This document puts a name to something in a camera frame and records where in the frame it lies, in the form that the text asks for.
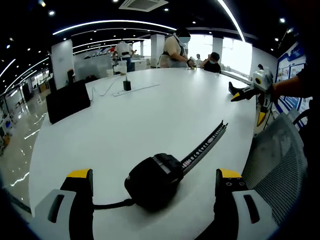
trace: air conditioner vent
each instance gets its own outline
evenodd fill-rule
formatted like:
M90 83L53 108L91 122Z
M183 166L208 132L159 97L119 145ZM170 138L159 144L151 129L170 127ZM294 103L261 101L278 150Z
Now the air conditioner vent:
M119 9L150 12L167 3L165 0L126 0Z

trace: dark hair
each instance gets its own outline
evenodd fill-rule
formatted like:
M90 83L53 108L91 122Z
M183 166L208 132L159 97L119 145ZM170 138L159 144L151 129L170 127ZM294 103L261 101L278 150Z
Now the dark hair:
M177 34L179 37L189 37L189 38L191 37L190 33L188 32L188 30L185 27L178 28L175 31L175 34Z
M220 55L218 53L216 53L216 52L213 52L213 53L211 53L211 58L218 62L219 59L220 59Z

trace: desk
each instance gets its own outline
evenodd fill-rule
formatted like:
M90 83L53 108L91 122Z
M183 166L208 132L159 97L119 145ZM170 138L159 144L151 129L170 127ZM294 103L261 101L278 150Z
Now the desk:
M110 204L130 198L124 187L129 172L142 160L167 153L182 160L221 122L226 132L184 177L165 209L148 213L133 205L93 214L93 236L100 239L194 239L214 219L216 169L242 173L254 134L256 100L230 102L228 76L185 68L158 68L127 75L132 89L114 97L123 80L102 78L86 84L94 95L89 108L54 125L45 117L38 133L29 175L30 207L60 189L73 170L93 169L93 202Z
M231 77L233 79L237 79L240 82L243 82L245 84L251 85L251 81L249 81L248 78L246 78L246 77L244 77L244 76L242 76L242 75L240 75L238 73L235 73L233 71L225 71L225 70L222 70L221 73L223 75L226 75L226 76Z

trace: white t-shirt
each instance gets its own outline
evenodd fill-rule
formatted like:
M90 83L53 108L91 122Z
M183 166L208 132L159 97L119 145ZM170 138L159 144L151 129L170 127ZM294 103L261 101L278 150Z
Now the white t-shirt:
M132 46L125 42L120 42L115 46L115 50L118 53L119 58L129 58L130 54L132 53Z

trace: person's hand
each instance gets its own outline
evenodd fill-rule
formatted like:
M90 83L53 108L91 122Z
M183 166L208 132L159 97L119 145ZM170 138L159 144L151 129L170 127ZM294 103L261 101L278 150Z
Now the person's hand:
M188 61L188 65L189 65L190 68L191 68L191 67L194 67L194 66L195 66L195 62L192 61L192 60L189 60L189 61Z

